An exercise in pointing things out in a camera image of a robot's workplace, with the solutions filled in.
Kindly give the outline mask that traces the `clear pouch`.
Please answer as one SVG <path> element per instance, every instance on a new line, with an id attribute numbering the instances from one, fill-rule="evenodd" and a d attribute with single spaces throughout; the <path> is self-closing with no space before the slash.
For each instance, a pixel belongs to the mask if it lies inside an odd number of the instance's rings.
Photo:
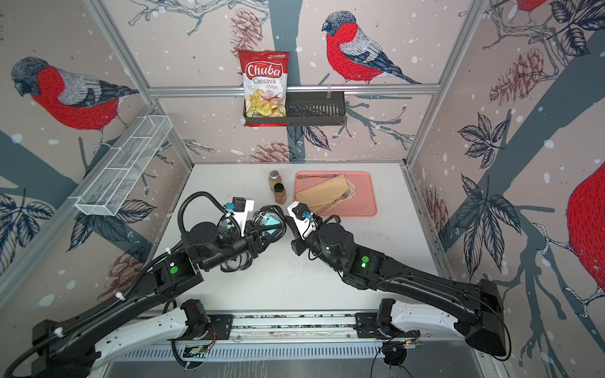
<path id="1" fill-rule="evenodd" d="M 249 251 L 234 252 L 232 250 L 223 253 L 220 270 L 225 273 L 239 272 L 249 269 L 254 261 L 254 256 Z"/>
<path id="2" fill-rule="evenodd" d="M 260 231 L 264 247 L 279 241 L 287 231 L 285 215 L 280 206 L 263 206 L 256 211 L 252 221 L 253 227 Z"/>

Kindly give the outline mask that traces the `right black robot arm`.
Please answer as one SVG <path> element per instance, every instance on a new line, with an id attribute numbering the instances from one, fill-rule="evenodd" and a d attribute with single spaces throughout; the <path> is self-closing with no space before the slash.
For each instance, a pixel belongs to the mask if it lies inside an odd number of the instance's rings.
<path id="1" fill-rule="evenodd" d="M 307 251 L 323 261 L 341 281 L 358 290 L 391 292 L 417 300 L 452 315 L 454 329 L 466 343 L 503 361 L 510 357 L 510 332 L 504 322 L 503 301 L 495 283 L 482 279 L 464 283 L 407 266 L 395 258 L 361 246 L 338 223 L 317 227 L 311 221 L 287 222 L 297 255 Z"/>

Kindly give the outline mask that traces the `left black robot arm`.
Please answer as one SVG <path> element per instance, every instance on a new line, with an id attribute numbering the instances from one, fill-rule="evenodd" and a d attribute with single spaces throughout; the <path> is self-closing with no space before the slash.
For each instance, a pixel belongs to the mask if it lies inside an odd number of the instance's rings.
<path id="1" fill-rule="evenodd" d="M 192 228 L 184 224 L 188 205 L 207 198 L 222 214 L 216 224 L 201 222 Z M 32 331 L 32 347 L 5 370 L 13 377 L 17 368 L 34 357 L 32 377 L 88 377 L 106 353 L 104 339 L 148 310 L 172 302 L 203 282 L 203 272 L 222 268 L 228 261 L 246 256 L 252 261 L 285 230 L 282 220 L 268 225 L 247 218 L 245 198 L 235 197 L 220 204 L 208 192 L 195 192 L 184 200 L 177 213 L 180 241 L 148 262 L 125 290 L 118 291 L 92 309 L 67 321 L 42 321 Z"/>

